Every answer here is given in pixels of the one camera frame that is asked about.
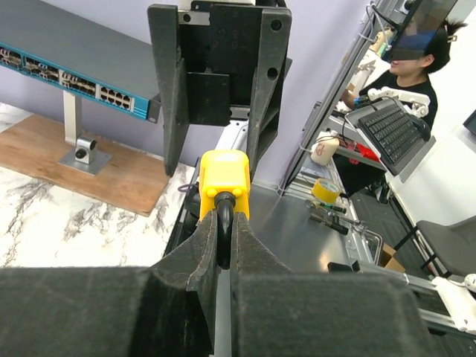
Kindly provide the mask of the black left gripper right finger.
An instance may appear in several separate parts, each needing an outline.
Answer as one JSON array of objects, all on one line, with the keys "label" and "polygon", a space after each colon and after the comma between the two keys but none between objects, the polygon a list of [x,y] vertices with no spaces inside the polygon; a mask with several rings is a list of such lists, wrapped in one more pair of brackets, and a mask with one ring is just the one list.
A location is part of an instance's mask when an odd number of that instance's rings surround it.
[{"label": "black left gripper right finger", "polygon": [[231,236],[234,356],[436,356],[414,294],[383,274],[296,273],[243,213]]}]

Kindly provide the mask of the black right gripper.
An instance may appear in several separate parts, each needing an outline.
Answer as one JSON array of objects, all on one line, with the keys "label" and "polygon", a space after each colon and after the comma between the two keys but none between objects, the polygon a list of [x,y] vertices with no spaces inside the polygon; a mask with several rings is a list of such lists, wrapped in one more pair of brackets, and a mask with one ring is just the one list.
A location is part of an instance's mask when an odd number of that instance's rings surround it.
[{"label": "black right gripper", "polygon": [[292,24],[277,4],[152,4],[147,9],[161,96],[164,169],[173,176],[192,125],[248,121],[250,172],[277,137]]}]

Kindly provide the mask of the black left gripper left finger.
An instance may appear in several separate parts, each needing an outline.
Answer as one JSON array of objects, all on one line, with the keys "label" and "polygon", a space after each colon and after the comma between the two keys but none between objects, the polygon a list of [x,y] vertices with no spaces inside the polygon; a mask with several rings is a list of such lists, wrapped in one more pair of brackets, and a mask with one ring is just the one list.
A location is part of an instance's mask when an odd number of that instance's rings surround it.
[{"label": "black left gripper left finger", "polygon": [[217,215],[150,267],[4,268],[3,356],[208,356]]}]

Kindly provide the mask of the yellow black padlock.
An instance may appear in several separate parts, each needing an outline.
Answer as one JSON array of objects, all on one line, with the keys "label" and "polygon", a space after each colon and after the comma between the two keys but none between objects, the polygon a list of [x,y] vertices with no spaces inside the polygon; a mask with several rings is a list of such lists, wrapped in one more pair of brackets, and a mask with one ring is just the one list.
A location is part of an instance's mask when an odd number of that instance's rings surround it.
[{"label": "yellow black padlock", "polygon": [[238,149],[214,149],[201,158],[199,168],[199,218],[217,214],[217,264],[230,268],[234,215],[250,217],[250,163]]}]

